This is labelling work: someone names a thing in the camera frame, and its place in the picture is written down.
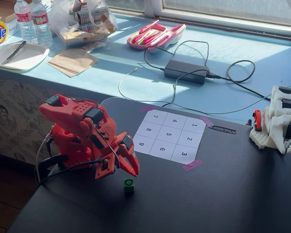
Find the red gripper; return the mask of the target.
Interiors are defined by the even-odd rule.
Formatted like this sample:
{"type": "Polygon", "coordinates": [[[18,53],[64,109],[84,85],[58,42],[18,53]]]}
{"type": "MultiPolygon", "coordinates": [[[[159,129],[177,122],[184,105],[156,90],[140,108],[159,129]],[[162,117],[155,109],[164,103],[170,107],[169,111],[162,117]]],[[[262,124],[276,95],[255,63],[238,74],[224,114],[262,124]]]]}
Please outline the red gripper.
{"type": "Polygon", "coordinates": [[[139,175],[139,161],[134,151],[132,137],[127,132],[122,132],[115,136],[118,146],[116,154],[119,158],[119,167],[130,175],[139,175]]]}

